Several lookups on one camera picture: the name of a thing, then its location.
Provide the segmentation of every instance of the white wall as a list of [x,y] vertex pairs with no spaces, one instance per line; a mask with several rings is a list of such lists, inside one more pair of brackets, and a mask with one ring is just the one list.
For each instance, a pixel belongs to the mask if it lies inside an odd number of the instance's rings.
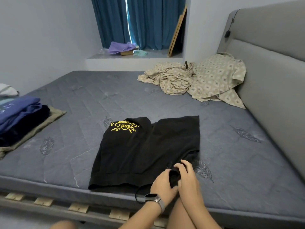
[[292,0],[186,0],[184,60],[199,62],[215,54],[229,14],[236,9]]
[[0,0],[0,83],[25,94],[101,47],[91,0]]

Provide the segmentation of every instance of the purple bag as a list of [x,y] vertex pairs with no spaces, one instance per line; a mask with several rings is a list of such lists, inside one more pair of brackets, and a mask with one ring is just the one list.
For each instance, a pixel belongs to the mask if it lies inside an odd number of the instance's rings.
[[135,49],[135,45],[131,42],[128,43],[118,43],[118,42],[111,42],[110,47],[108,49],[109,54],[116,54],[123,51],[130,51]]

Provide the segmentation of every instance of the mattress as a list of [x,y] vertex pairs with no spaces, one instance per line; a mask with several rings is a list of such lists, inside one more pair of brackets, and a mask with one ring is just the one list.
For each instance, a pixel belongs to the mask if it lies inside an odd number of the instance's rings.
[[240,228],[305,227],[305,184],[249,111],[187,93],[167,95],[137,81],[139,74],[75,71],[29,93],[67,114],[0,161],[0,189],[137,210],[133,194],[88,190],[103,133],[125,118],[199,115],[194,166],[216,220]]

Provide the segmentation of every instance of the yellow graphic print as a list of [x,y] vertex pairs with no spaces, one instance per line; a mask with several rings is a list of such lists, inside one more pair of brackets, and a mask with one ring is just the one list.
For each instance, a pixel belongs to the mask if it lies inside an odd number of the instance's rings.
[[129,121],[119,121],[117,123],[112,122],[110,125],[115,126],[115,128],[112,129],[112,131],[115,131],[115,132],[122,129],[122,130],[129,130],[130,133],[132,133],[133,131],[136,132],[136,130],[135,130],[136,127],[139,127],[139,125],[136,125],[136,124],[131,123]]

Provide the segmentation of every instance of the hand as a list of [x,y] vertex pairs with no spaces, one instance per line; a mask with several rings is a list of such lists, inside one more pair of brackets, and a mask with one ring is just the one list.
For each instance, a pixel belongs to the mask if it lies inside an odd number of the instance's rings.
[[170,202],[174,199],[178,192],[178,187],[175,186],[171,189],[170,187],[170,177],[169,177],[170,169],[166,169],[163,171],[153,182],[150,193],[160,195],[163,200],[165,206],[170,204]]
[[185,209],[189,211],[192,208],[204,206],[203,197],[200,191],[199,181],[196,178],[192,164],[186,160],[181,160],[174,167],[180,171],[181,180],[178,181],[179,195]]

